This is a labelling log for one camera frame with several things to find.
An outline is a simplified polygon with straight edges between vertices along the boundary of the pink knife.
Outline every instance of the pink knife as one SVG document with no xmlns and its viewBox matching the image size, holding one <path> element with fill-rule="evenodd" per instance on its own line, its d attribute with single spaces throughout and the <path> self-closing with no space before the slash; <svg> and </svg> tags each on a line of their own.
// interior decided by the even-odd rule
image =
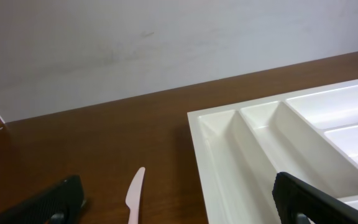
<svg viewBox="0 0 358 224">
<path fill-rule="evenodd" d="M 131 185 L 129 186 L 127 197 L 125 198 L 125 203 L 130 210 L 128 224 L 137 224 L 138 222 L 140 193 L 142 191 L 144 172 L 144 167 L 141 167 L 137 171 L 134 179 L 131 182 Z"/>
</svg>

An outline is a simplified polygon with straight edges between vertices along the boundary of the knife handle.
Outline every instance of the knife handle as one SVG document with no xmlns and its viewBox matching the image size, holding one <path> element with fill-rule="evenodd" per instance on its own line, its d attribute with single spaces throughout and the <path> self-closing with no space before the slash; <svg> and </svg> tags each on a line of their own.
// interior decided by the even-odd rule
<svg viewBox="0 0 358 224">
<path fill-rule="evenodd" d="M 139 219 L 139 208 L 131 209 L 129 212 L 128 224 L 137 224 Z"/>
</svg>

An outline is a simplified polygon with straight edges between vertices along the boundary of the drawer organizer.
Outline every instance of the drawer organizer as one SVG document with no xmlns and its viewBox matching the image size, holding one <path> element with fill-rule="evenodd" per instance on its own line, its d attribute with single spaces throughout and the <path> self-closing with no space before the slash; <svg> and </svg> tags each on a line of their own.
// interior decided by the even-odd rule
<svg viewBox="0 0 358 224">
<path fill-rule="evenodd" d="M 188 113 L 210 224 L 280 223 L 285 171 L 358 209 L 358 80 Z"/>
</svg>

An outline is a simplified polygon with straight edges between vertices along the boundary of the wooden table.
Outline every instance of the wooden table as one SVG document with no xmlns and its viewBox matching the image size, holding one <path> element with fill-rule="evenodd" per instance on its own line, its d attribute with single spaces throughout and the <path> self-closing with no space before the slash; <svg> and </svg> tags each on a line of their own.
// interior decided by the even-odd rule
<svg viewBox="0 0 358 224">
<path fill-rule="evenodd" d="M 80 174 L 80 223 L 127 223 L 126 193 L 144 166 L 141 223 L 207 223 L 187 112 L 357 78 L 358 52 L 7 123 L 0 212 Z"/>
</svg>

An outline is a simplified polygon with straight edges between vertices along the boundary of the white wall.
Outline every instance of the white wall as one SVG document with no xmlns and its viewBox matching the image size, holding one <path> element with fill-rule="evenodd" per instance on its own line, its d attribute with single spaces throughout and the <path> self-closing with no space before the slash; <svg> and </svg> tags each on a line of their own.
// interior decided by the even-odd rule
<svg viewBox="0 0 358 224">
<path fill-rule="evenodd" d="M 358 51 L 358 0 L 0 0 L 0 114 Z"/>
</svg>

